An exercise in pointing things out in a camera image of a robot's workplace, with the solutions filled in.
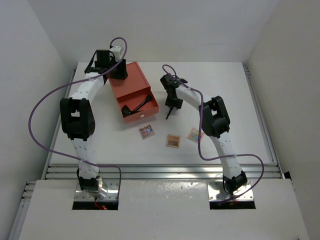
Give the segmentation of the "colourful eyeshadow palette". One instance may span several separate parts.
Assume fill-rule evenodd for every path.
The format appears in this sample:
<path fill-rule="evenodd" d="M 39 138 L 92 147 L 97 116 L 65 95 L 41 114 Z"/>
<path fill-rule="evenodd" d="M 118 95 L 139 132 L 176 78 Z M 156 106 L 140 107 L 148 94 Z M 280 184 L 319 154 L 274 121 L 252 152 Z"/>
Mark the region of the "colourful eyeshadow palette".
<path fill-rule="evenodd" d="M 201 134 L 200 134 L 200 137 L 199 137 L 199 130 L 195 127 L 193 127 L 191 129 L 191 131 L 189 132 L 188 136 L 187 136 L 187 139 L 195 142 L 195 143 L 198 143 L 199 140 L 204 136 L 205 134 L 201 131 Z"/>

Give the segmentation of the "orange drawer box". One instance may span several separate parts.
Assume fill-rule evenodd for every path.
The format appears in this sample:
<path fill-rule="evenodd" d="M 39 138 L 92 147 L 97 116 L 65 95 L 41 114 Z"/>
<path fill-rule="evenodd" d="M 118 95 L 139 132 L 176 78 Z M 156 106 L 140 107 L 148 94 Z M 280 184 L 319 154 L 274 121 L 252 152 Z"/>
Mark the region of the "orange drawer box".
<path fill-rule="evenodd" d="M 132 111 L 138 107 L 147 96 L 152 97 L 152 100 L 145 103 L 137 113 L 122 117 L 124 122 L 129 124 L 157 114 L 159 112 L 159 105 L 140 65 L 137 62 L 129 63 L 126 65 L 126 71 L 128 74 L 126 79 L 109 80 L 119 108 L 122 109 L 124 106 L 127 106 L 128 109 Z"/>

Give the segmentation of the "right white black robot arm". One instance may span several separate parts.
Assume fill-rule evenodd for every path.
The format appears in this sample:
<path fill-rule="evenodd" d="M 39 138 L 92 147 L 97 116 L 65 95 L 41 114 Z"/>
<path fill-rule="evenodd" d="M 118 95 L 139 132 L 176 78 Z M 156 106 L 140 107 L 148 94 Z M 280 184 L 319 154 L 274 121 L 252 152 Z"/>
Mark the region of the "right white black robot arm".
<path fill-rule="evenodd" d="M 222 164 L 224 191 L 232 196 L 248 180 L 231 143 L 231 121 L 223 99 L 204 96 L 199 90 L 187 86 L 186 80 L 170 74 L 164 75 L 160 82 L 167 93 L 167 106 L 180 109 L 186 102 L 198 110 L 201 131 L 213 142 Z"/>

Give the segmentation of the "small black makeup brush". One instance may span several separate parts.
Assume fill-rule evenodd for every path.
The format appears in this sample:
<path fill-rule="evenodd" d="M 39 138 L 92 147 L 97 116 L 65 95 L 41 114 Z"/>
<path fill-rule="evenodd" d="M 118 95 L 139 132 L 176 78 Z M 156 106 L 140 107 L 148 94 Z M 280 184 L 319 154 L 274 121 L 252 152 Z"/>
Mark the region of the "small black makeup brush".
<path fill-rule="evenodd" d="M 141 109 L 145 104 L 151 102 L 152 100 L 153 100 L 153 97 L 152 97 L 150 94 L 148 94 L 148 95 L 146 96 L 146 98 L 144 99 L 144 101 L 143 101 L 142 103 L 140 103 L 132 112 L 133 112 L 133 113 L 138 112 L 139 109 Z"/>

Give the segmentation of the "thin black makeup brush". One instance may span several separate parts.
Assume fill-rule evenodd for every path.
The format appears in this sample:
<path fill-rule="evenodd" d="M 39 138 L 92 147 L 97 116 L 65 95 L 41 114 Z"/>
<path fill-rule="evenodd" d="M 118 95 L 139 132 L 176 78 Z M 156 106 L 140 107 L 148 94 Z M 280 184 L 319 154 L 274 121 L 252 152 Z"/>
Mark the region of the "thin black makeup brush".
<path fill-rule="evenodd" d="M 169 112 L 168 112 L 168 114 L 166 115 L 166 120 L 169 118 L 169 116 L 170 116 L 170 114 L 171 114 L 171 112 L 172 112 L 172 110 L 174 109 L 174 107 L 171 107 L 170 109 L 169 109 Z"/>

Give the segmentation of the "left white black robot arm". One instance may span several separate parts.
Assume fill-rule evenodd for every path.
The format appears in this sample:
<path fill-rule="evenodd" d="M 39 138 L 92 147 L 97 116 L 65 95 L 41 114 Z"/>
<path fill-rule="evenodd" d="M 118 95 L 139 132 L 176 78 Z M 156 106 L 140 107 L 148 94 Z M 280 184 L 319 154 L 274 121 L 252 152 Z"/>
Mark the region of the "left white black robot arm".
<path fill-rule="evenodd" d="M 109 78 L 127 78 L 123 48 L 113 46 L 109 50 L 96 50 L 84 74 L 85 81 L 78 89 L 68 98 L 60 100 L 61 128 L 80 159 L 77 169 L 80 189 L 98 199 L 103 194 L 103 180 L 92 148 L 96 122 L 91 102 Z"/>

